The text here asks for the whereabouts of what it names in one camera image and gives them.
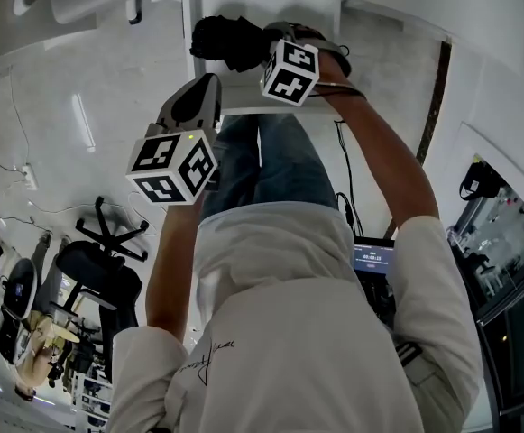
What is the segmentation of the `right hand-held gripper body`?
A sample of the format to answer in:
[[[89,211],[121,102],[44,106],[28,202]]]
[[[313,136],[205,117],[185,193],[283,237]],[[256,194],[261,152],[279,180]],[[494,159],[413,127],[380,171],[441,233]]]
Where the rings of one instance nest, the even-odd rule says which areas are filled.
[[[335,59],[346,77],[351,73],[342,49],[327,40],[280,39],[271,47],[271,57],[261,78],[262,95],[291,106],[302,106],[318,83],[318,54],[321,51],[328,52]]]

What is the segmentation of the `white drawer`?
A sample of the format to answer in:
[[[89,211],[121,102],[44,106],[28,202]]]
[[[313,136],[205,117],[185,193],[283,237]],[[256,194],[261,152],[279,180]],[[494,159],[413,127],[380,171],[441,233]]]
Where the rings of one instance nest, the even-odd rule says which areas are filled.
[[[212,72],[222,84],[222,115],[295,113],[298,109],[264,97],[263,69],[245,73],[230,71],[224,62],[201,60],[189,53],[196,23],[210,15],[235,19],[245,17],[264,27],[276,21],[301,23],[318,30],[329,41],[339,40],[342,0],[181,0],[188,78]]]

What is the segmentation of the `black cloth item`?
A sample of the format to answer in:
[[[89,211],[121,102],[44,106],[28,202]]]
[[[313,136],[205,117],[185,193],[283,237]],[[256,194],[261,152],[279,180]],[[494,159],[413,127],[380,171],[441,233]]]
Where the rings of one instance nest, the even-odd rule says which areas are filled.
[[[265,66],[273,43],[265,38],[263,28],[242,16],[208,16],[196,23],[189,52],[202,60],[222,60],[229,70],[242,73]]]

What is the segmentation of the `person's left forearm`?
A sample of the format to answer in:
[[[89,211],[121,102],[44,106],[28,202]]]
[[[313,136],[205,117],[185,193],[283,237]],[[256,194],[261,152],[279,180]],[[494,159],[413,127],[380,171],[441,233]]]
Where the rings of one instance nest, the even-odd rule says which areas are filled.
[[[147,325],[184,340],[202,200],[169,207],[145,296]]]

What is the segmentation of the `black shoulder bag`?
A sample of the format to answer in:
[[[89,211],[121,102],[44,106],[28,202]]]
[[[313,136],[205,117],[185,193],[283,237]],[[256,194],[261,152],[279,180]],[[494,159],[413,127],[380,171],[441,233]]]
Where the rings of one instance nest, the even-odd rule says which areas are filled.
[[[464,201],[478,198],[496,198],[503,180],[486,162],[474,162],[459,186],[459,196]]]

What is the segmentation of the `person's right forearm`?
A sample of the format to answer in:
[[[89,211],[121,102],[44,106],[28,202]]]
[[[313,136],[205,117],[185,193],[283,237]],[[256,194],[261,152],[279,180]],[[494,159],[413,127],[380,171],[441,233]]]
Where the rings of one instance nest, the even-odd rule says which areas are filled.
[[[439,218],[437,201],[415,155],[372,105],[356,92],[335,58],[318,54],[322,95],[346,123],[362,150],[396,227],[414,217]]]

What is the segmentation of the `person's right hand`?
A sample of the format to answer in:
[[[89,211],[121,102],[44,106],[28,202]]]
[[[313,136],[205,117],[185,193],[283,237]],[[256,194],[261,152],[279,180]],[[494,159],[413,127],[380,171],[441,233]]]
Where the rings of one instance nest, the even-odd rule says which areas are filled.
[[[292,29],[294,38],[298,45],[310,45],[317,48],[318,50],[325,50],[327,48],[328,40],[319,31],[303,24],[294,24]]]

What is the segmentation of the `black office chair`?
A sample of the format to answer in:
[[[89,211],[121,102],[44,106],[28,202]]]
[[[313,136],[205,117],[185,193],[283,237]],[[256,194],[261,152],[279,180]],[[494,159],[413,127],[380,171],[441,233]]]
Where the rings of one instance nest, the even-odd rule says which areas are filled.
[[[100,231],[85,228],[85,220],[76,222],[76,230],[89,241],[72,242],[62,249],[55,261],[56,267],[75,282],[65,304],[59,311],[74,318],[73,305],[79,295],[98,304],[101,326],[105,377],[112,379],[113,348],[115,336],[123,330],[137,327],[136,301],[142,289],[138,274],[125,265],[130,258],[141,263],[148,260],[148,253],[134,253],[124,247],[124,242],[145,233],[149,227],[142,221],[134,230],[121,235],[112,234],[102,211],[104,199],[96,199],[94,208]]]

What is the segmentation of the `dark floor strip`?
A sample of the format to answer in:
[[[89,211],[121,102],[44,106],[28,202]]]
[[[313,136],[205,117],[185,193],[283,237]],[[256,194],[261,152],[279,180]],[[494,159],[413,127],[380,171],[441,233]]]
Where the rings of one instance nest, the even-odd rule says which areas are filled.
[[[426,160],[429,145],[432,141],[437,126],[437,119],[439,116],[446,88],[446,80],[451,58],[451,51],[452,45],[446,41],[442,41],[440,46],[434,89],[427,114],[427,121],[417,151],[417,160],[421,165],[423,165]]]

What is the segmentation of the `white rounded machine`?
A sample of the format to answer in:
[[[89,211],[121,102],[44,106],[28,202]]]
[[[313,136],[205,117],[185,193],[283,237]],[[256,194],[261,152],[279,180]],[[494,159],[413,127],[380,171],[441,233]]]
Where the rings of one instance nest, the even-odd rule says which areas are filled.
[[[35,267],[30,259],[22,258],[9,274],[2,308],[12,317],[23,320],[30,314],[36,291]]]

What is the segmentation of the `pale yellow round table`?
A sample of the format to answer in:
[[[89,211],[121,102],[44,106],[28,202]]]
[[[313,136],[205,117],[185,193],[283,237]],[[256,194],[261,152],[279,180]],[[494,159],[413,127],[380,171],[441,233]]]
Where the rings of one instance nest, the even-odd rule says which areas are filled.
[[[74,344],[78,344],[80,342],[80,338],[77,335],[67,330],[65,327],[61,327],[55,323],[52,323],[50,326],[50,330],[48,332],[48,338],[50,339],[61,338],[65,341],[68,341]]]

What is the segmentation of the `black tablet screen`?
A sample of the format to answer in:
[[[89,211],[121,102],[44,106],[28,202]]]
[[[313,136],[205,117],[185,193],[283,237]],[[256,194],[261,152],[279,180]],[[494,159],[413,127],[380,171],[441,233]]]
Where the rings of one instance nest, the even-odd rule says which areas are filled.
[[[394,252],[391,239],[357,236],[354,239],[353,265],[356,272],[386,275]]]

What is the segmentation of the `person's white shirt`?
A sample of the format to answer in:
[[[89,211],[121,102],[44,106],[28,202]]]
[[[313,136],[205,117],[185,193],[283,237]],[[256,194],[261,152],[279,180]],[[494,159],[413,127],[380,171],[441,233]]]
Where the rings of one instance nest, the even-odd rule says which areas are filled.
[[[106,433],[461,433],[483,379],[464,282],[439,219],[399,230],[391,327],[373,312],[342,215],[303,202],[198,227],[202,337],[134,327],[114,341]],[[423,353],[403,367],[401,342]]]

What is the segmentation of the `white shelf rack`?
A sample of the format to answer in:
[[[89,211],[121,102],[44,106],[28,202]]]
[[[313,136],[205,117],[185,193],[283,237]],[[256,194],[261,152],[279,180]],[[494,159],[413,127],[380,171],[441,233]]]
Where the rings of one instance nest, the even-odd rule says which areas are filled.
[[[113,389],[103,375],[77,373],[73,378],[72,405],[76,433],[105,433]]]

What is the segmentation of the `dark framed window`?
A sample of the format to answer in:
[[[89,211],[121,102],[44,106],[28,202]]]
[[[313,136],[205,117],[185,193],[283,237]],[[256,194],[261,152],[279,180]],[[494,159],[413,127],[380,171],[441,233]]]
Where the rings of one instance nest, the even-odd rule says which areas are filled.
[[[489,164],[474,155],[468,169],[476,161]],[[460,198],[447,233],[482,346],[492,431],[524,433],[524,200],[500,177],[496,198]]]

